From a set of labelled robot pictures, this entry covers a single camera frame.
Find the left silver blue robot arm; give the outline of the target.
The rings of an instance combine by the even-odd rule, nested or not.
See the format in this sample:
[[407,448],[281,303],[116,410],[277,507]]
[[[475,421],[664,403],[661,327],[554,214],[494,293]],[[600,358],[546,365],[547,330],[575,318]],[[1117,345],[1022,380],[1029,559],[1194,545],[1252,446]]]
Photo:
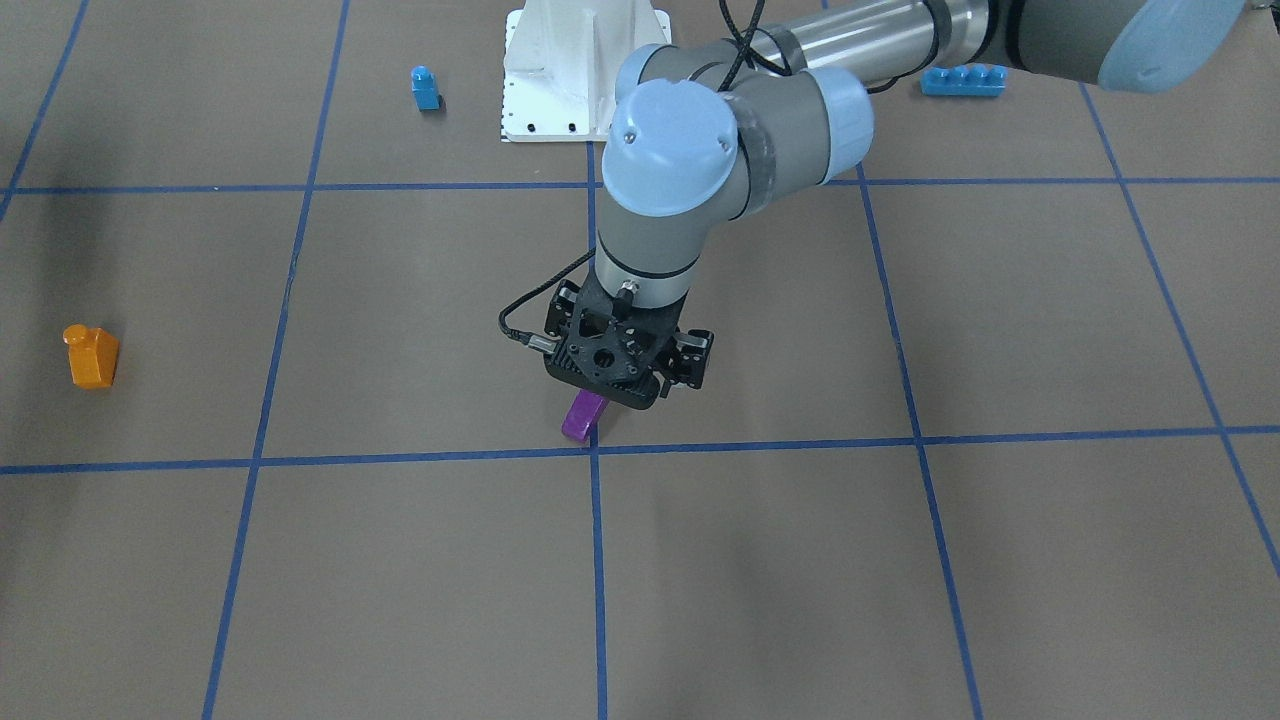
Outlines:
[[704,47],[648,45],[616,81],[596,237],[582,283],[556,275],[541,332],[508,336],[575,386],[576,413],[696,389],[713,334],[680,314],[709,233],[851,170],[872,96],[932,68],[960,87],[1000,65],[1158,94],[1220,47],[1242,1],[858,1],[750,22]]

